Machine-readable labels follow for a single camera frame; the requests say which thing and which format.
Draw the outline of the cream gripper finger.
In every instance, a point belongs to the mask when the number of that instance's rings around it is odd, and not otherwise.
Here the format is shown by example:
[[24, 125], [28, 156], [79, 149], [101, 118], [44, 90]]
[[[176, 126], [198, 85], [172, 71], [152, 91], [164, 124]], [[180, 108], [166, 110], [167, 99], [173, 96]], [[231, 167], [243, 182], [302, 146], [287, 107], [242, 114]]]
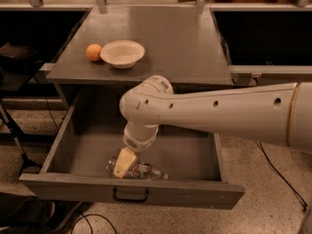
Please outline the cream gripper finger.
[[123, 178], [130, 167], [137, 161], [137, 155], [128, 147], [123, 148], [116, 160], [113, 174], [116, 177]]

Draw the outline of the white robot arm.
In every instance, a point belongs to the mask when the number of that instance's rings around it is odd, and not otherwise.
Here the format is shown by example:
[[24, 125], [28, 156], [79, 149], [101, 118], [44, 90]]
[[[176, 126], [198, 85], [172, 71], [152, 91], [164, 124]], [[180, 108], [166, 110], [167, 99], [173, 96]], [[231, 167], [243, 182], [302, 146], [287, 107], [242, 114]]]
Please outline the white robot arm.
[[119, 108], [124, 142], [134, 152], [152, 145], [161, 125], [312, 149], [312, 85], [289, 83], [176, 95], [162, 76], [127, 91]]

